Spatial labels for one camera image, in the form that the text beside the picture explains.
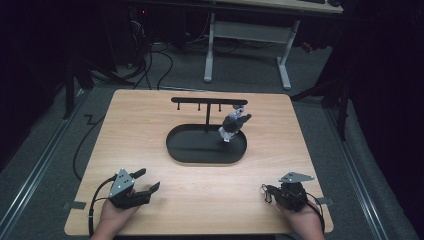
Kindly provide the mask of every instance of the metal bracket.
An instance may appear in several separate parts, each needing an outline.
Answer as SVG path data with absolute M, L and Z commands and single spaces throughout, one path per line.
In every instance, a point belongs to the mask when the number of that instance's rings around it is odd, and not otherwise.
M 314 179 L 315 178 L 312 177 L 312 176 L 308 176 L 308 175 L 304 175 L 304 174 L 300 174 L 300 173 L 295 173 L 295 172 L 289 172 L 278 181 L 284 182 L 284 183 L 297 183 L 297 182 L 311 181 L 311 180 L 314 180 Z
M 74 201 L 72 203 L 65 202 L 65 204 L 63 204 L 63 207 L 62 208 L 64 210 L 71 210 L 71 209 L 84 210 L 85 209 L 85 205 L 87 205 L 87 203 L 85 203 L 85 202 L 77 202 L 77 201 Z
M 325 204 L 327 206 L 331 206 L 334 205 L 334 201 L 332 198 L 326 198 L 326 197 L 322 197 L 322 198 L 317 198 L 315 201 L 316 204 Z
M 112 188 L 109 193 L 109 197 L 112 198 L 121 192 L 130 188 L 128 192 L 131 192 L 132 187 L 134 186 L 134 179 L 125 171 L 125 169 L 121 168 L 116 177 L 115 182 L 112 185 Z

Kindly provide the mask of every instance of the black oval tray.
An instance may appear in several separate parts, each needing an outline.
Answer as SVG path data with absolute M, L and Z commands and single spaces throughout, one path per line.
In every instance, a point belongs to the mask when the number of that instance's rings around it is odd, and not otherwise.
M 229 164 L 240 160 L 247 148 L 246 136 L 239 131 L 230 142 L 218 132 L 221 125 L 183 124 L 172 129 L 166 138 L 169 155 L 183 163 Z

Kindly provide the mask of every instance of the gray carpet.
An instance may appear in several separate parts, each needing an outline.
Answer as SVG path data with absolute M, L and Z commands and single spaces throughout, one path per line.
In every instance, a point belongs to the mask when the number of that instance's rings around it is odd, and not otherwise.
M 330 48 L 317 50 L 311 54 L 293 48 L 287 61 L 292 90 L 285 91 L 274 59 L 278 56 L 280 45 L 260 50 L 239 47 L 230 54 L 220 52 L 230 51 L 231 46 L 217 49 L 213 81 L 209 84 L 203 82 L 206 49 L 202 46 L 202 44 L 193 45 L 193 48 L 200 49 L 187 48 L 185 51 L 169 47 L 162 52 L 171 56 L 173 60 L 172 70 L 161 82 L 162 90 L 173 87 L 294 95 L 314 85 L 331 53 Z M 164 45 L 157 45 L 154 49 L 164 49 Z M 152 56 L 152 68 L 148 77 L 152 87 L 156 88 L 159 79 L 171 66 L 171 61 L 160 53 L 153 53 Z M 120 74 L 127 71 L 121 68 Z M 78 145 L 92 127 L 87 124 L 88 117 L 85 115 L 92 115 L 92 121 L 100 119 L 107 111 L 113 92 L 120 88 L 130 87 L 109 81 L 96 81 L 95 88 L 84 95 L 86 100 L 69 122 L 67 131 L 52 154 L 47 170 L 43 173 L 41 181 L 34 186 L 32 197 L 22 208 L 22 213 L 18 214 L 16 223 L 12 224 L 13 228 L 7 234 L 7 239 L 87 239 L 87 237 L 67 236 L 63 230 L 69 213 L 68 209 L 64 209 L 64 205 L 73 201 L 79 187 L 79 181 L 72 170 L 72 162 Z M 147 82 L 143 80 L 138 89 L 148 89 Z M 322 109 L 319 99 L 309 97 L 293 104 L 324 195 L 334 202 L 329 205 L 329 209 L 335 227 L 326 238 L 374 239 L 358 200 L 355 184 L 349 177 L 344 160 L 346 150 L 341 147 L 339 138 L 334 133 L 334 126 L 329 120 L 335 109 Z M 64 106 L 65 95 L 62 90 L 57 95 L 54 105 L 34 125 L 19 152 L 1 172 L 1 216 L 5 216 L 55 130 L 61 123 L 63 124 Z M 100 127 L 101 124 L 93 129 L 78 152 L 76 169 L 80 176 L 84 173 Z M 361 173 L 384 224 L 387 239 L 418 239 L 366 146 L 352 105 L 349 108 L 346 137 L 347 141 L 342 144 Z M 291 239 L 284 235 L 276 238 Z

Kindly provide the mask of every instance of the desk leg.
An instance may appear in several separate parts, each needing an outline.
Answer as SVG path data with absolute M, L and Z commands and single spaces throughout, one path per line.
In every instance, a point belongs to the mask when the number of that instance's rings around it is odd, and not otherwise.
M 277 58 L 278 69 L 280 70 L 281 81 L 283 82 L 283 88 L 285 90 L 291 89 L 290 79 L 287 74 L 286 69 L 286 60 L 289 56 L 290 49 L 293 45 L 294 38 L 296 37 L 297 29 L 299 28 L 300 21 L 296 20 L 293 24 L 293 27 L 289 33 L 289 37 L 287 39 L 286 48 L 284 50 L 283 56 Z
M 213 69 L 213 38 L 215 33 L 215 13 L 211 13 L 211 23 L 209 26 L 209 47 L 208 55 L 206 56 L 205 77 L 204 82 L 212 82 L 212 69 Z

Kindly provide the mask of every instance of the controller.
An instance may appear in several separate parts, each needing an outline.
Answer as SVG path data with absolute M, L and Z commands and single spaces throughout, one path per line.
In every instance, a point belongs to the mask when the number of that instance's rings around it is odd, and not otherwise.
M 109 193 L 109 200 L 115 207 L 127 209 L 150 202 L 150 197 L 159 189 L 160 182 L 151 186 L 147 191 L 133 192 L 134 179 L 145 173 L 146 169 L 144 168 L 131 174 L 128 174 L 123 168 L 119 171 Z
M 274 196 L 275 201 L 286 209 L 300 211 L 308 202 L 306 191 L 301 182 L 313 179 L 314 177 L 311 176 L 289 172 L 279 180 L 279 182 L 282 182 L 280 188 L 264 185 L 264 189 L 266 194 Z

